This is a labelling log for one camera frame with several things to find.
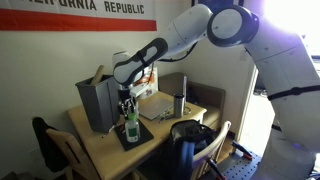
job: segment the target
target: laptop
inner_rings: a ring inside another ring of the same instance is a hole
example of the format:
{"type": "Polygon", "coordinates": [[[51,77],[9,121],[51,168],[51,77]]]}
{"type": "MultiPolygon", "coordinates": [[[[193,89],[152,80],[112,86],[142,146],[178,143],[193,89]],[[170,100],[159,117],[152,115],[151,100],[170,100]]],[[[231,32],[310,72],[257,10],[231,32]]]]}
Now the laptop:
{"type": "Polygon", "coordinates": [[[173,102],[167,99],[152,99],[149,103],[139,106],[139,113],[149,120],[153,120],[172,106],[173,102]]]}

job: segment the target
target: mat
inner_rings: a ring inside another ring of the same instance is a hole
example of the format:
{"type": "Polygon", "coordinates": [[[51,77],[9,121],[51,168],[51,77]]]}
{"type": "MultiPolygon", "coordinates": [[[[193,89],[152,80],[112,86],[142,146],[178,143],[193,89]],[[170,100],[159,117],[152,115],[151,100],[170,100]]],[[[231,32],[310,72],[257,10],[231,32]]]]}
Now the mat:
{"type": "Polygon", "coordinates": [[[151,134],[151,132],[146,128],[146,126],[141,121],[139,121],[140,139],[137,142],[130,143],[127,141],[126,133],[123,132],[123,128],[121,128],[121,126],[122,125],[117,126],[114,129],[125,151],[129,151],[130,149],[133,149],[153,139],[153,135],[151,134]]]}

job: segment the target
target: wooden chair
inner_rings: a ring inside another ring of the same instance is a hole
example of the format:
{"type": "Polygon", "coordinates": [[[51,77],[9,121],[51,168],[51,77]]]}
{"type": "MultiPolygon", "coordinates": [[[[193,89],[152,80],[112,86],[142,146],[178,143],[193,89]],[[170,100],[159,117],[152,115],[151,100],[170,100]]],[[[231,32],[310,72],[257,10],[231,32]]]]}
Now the wooden chair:
{"type": "MultiPolygon", "coordinates": [[[[210,170],[210,166],[208,165],[208,160],[215,160],[218,156],[218,152],[220,151],[223,142],[227,136],[227,133],[230,129],[231,122],[226,121],[222,124],[221,130],[216,137],[216,139],[205,149],[200,151],[199,153],[195,154],[193,156],[193,171],[191,175],[191,179],[199,179],[202,175],[207,173],[210,170]]],[[[135,173],[140,177],[140,179],[146,180],[146,179],[164,179],[161,177],[161,173],[157,172],[157,170],[150,168],[143,169],[143,168],[137,168],[135,170],[135,173]]]]}
{"type": "Polygon", "coordinates": [[[54,129],[47,129],[46,133],[69,161],[69,166],[65,168],[68,180],[73,179],[73,170],[88,180],[100,179],[88,155],[72,134],[54,129]]]}

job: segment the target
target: bottle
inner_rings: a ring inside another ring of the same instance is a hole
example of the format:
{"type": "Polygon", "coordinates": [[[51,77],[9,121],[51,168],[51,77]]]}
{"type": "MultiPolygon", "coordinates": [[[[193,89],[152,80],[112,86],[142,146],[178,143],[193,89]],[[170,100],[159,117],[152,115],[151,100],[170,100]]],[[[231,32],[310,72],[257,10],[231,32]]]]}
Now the bottle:
{"type": "Polygon", "coordinates": [[[126,136],[128,142],[137,142],[140,139],[140,127],[135,113],[128,114],[128,120],[126,120],[126,136]]]}

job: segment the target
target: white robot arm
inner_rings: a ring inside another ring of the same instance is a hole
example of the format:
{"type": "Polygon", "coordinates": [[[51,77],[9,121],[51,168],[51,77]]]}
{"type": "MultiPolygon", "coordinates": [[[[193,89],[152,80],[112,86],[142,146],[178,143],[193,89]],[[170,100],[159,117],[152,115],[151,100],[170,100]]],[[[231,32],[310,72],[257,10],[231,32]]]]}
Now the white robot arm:
{"type": "Polygon", "coordinates": [[[145,67],[203,38],[219,47],[244,44],[263,78],[279,123],[274,134],[281,136],[270,136],[273,141],[269,139],[254,178],[306,178],[315,153],[320,151],[316,139],[320,137],[319,76],[298,34],[284,31],[243,7],[231,5],[211,12],[204,5],[193,6],[134,56],[115,64],[122,102],[131,98],[130,85],[145,67]]]}

